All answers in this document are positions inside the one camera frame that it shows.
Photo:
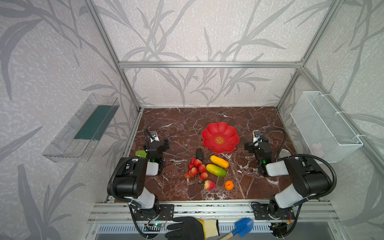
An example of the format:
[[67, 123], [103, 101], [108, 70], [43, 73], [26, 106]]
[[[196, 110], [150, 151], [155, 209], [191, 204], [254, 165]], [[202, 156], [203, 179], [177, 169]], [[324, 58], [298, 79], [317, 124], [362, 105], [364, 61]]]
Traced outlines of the yellow fake fruit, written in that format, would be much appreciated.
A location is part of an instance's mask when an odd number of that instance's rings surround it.
[[213, 164], [215, 164], [215, 165], [217, 165], [217, 166], [219, 166], [219, 167], [221, 167], [223, 169], [226, 169], [226, 168], [228, 168], [230, 166], [228, 161], [226, 161], [226, 160], [224, 160], [224, 159], [222, 159], [220, 157], [217, 157], [215, 155], [212, 155], [210, 157], [210, 160], [211, 160], [211, 162]]

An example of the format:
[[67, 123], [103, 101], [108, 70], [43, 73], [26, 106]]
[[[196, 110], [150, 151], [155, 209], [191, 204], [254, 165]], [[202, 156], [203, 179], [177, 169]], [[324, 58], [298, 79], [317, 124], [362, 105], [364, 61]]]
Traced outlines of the dark fake avocado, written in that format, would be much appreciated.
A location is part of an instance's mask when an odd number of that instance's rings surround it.
[[203, 153], [202, 149], [200, 149], [200, 148], [198, 148], [196, 150], [196, 159], [198, 159], [200, 161], [204, 160], [204, 153]]

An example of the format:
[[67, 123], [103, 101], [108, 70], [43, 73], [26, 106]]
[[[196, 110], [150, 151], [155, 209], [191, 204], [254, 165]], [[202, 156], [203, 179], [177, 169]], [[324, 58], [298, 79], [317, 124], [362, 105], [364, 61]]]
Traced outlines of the red fake lychee bunch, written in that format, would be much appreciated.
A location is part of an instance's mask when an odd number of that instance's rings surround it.
[[191, 163], [188, 164], [188, 172], [184, 176], [186, 179], [198, 177], [200, 181], [206, 180], [208, 178], [206, 165], [201, 160], [192, 158]]

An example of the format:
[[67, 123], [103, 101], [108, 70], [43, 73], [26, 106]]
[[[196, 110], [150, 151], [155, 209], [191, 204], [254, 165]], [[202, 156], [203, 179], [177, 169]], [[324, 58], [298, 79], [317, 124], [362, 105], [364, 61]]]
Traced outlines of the small orange fake tangerine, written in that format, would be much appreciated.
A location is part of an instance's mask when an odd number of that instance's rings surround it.
[[234, 189], [234, 183], [232, 181], [226, 181], [225, 182], [225, 189], [227, 191], [231, 191]]

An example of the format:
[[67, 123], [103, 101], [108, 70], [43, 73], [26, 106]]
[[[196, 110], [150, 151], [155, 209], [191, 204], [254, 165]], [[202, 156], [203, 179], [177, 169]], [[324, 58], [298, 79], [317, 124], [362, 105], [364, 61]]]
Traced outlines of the green yellow fake mango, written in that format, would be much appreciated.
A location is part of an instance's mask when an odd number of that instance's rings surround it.
[[217, 177], [226, 177], [227, 176], [227, 172], [224, 169], [222, 169], [221, 167], [218, 167], [216, 165], [213, 165], [213, 164], [206, 165], [206, 171], [217, 176]]

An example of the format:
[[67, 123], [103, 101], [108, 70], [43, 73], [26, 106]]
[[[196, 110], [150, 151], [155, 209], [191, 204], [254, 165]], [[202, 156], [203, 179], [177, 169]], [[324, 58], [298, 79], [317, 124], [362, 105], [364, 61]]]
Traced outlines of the red yellow fake peach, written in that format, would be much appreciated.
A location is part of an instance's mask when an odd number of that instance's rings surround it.
[[216, 188], [216, 184], [212, 182], [211, 180], [205, 180], [204, 181], [204, 189], [207, 191], [212, 191]]

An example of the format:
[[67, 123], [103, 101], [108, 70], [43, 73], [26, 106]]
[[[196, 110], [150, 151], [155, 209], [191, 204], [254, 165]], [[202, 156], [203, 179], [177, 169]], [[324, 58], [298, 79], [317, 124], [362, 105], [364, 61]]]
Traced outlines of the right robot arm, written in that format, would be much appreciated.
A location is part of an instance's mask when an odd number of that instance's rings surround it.
[[337, 174], [322, 158], [297, 154], [272, 162], [268, 142], [245, 143], [245, 150], [255, 155], [259, 173], [264, 177], [288, 176], [291, 180], [287, 188], [270, 199], [266, 206], [270, 215], [327, 196], [336, 188]]

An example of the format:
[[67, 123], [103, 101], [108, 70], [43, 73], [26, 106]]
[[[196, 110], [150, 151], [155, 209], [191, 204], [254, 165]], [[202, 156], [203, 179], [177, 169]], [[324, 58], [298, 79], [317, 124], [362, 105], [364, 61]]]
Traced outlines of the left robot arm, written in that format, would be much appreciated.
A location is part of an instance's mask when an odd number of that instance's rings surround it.
[[169, 141], [153, 141], [145, 145], [146, 156], [124, 157], [119, 160], [107, 186], [108, 195], [126, 202], [141, 212], [160, 212], [158, 197], [145, 187], [147, 176], [161, 175], [165, 166], [163, 153], [169, 149]]

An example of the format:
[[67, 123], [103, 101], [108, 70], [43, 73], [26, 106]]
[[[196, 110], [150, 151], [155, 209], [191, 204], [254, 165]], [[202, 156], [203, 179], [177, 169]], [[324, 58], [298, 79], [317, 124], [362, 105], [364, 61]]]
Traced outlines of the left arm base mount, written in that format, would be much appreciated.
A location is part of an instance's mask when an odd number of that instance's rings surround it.
[[147, 210], [133, 210], [136, 221], [149, 221], [152, 219], [160, 221], [171, 221], [175, 213], [175, 205], [160, 204]]

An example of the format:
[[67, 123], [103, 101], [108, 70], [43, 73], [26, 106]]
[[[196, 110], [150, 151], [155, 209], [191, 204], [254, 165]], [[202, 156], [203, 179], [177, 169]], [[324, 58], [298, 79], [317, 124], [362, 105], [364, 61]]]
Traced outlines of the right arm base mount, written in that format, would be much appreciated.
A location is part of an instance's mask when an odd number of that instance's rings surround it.
[[262, 204], [260, 202], [252, 202], [251, 208], [254, 212], [256, 220], [276, 220], [276, 221], [292, 221], [295, 214], [292, 208], [281, 209], [275, 202]]

